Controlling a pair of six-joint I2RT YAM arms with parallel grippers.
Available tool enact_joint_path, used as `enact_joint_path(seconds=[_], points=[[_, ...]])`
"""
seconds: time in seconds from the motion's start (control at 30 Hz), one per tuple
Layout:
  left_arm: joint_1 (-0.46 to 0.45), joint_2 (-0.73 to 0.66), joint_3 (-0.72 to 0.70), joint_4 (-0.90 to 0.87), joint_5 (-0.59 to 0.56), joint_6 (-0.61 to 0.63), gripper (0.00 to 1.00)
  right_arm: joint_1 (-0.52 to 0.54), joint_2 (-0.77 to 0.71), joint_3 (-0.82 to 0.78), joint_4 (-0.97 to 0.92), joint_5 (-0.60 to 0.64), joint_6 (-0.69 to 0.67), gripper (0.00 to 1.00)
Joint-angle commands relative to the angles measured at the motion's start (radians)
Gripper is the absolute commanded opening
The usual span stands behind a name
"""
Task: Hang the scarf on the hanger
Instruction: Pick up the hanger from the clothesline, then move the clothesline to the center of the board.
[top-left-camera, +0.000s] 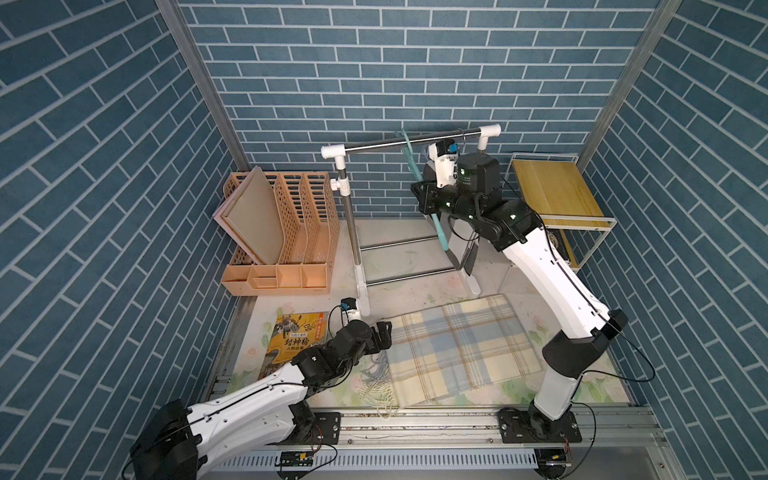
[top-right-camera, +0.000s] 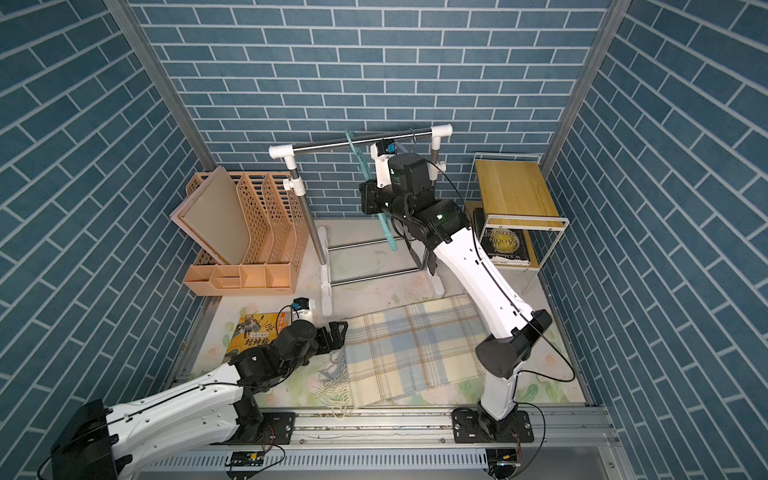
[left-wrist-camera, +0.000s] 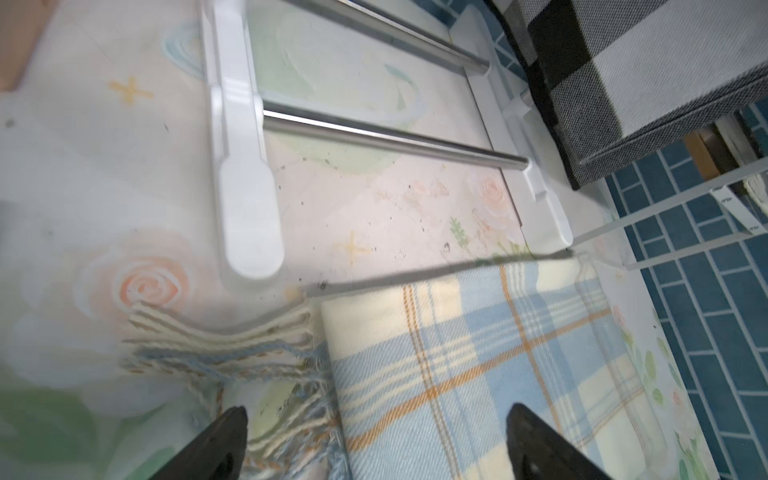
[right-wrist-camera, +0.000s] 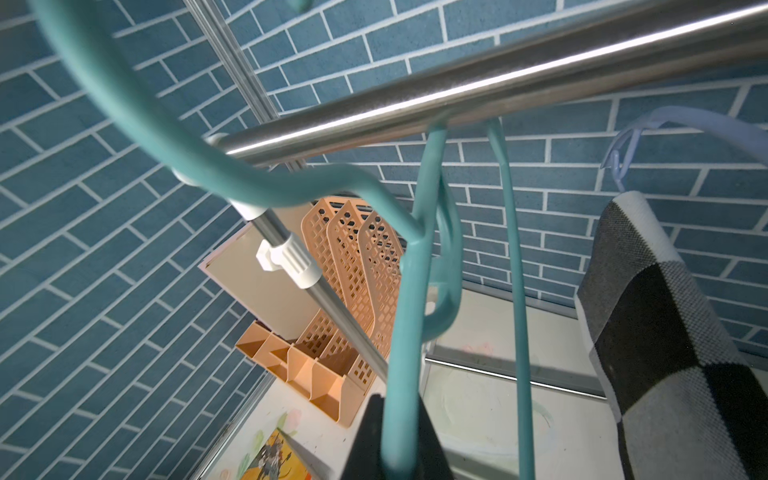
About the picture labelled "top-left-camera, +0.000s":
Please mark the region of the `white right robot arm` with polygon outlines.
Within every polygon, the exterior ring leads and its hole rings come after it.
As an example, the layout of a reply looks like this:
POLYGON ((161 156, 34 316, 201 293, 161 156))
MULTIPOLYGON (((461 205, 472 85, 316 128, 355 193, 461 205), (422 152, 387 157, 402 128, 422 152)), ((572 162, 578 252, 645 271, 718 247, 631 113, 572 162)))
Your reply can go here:
POLYGON ((628 323, 588 291, 552 246, 540 215, 521 199, 502 197, 499 163, 484 152, 437 154, 411 187, 420 212, 455 218, 517 266, 560 324, 544 346, 542 386, 525 411, 498 413, 505 437, 532 443, 578 442, 571 405, 583 376, 628 323))

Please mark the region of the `yellow blue plaid scarf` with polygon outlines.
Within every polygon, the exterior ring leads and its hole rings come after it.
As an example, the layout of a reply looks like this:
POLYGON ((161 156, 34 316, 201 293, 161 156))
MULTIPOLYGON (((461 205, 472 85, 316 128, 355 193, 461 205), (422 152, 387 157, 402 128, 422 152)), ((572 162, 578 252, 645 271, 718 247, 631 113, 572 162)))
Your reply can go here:
POLYGON ((503 295, 466 300, 390 319, 392 345, 360 363, 352 391, 382 410, 502 403, 507 387, 543 377, 542 361, 503 295))

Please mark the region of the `teal green clothes hanger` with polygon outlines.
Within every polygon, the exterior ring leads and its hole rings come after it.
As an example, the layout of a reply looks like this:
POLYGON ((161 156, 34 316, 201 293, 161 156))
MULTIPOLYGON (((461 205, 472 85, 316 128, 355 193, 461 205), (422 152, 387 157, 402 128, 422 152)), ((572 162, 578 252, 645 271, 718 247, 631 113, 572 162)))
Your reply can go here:
POLYGON ((438 240, 440 242, 441 248, 444 252, 447 252, 449 250, 449 243, 444 233, 444 230, 442 229, 442 226, 440 224, 436 207, 434 205, 430 205, 429 203, 429 201, 432 200, 431 194, 434 194, 434 189, 428 183, 424 182, 422 173, 418 170, 418 166, 416 163, 416 155, 414 153, 414 149, 408 134, 404 129, 401 130, 401 133, 405 140, 405 146, 401 148, 401 153, 406 159, 406 163, 411 173, 415 176, 415 179, 417 180, 414 195, 417 197, 419 201, 419 210, 424 215, 430 216, 433 222, 438 240))

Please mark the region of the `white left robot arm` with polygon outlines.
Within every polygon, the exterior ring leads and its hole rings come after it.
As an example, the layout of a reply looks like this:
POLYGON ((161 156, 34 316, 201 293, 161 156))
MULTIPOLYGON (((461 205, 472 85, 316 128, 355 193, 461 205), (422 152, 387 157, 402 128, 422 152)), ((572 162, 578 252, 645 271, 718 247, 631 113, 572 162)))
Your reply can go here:
POLYGON ((137 479, 198 479, 255 447, 308 438, 308 399, 344 382, 366 355, 392 345, 392 324, 352 320, 328 342, 310 346, 261 380, 218 399, 161 407, 130 448, 137 479))

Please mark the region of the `black grey checkered scarf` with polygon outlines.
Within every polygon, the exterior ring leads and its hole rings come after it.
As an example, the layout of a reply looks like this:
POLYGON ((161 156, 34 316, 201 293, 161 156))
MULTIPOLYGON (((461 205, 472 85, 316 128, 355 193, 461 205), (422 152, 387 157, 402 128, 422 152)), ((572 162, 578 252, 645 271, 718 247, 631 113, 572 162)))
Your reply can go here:
POLYGON ((478 251, 479 251, 480 236, 477 232, 473 232, 470 237, 465 241, 465 249, 462 257, 462 270, 471 277, 473 275, 473 269, 476 263, 478 251))

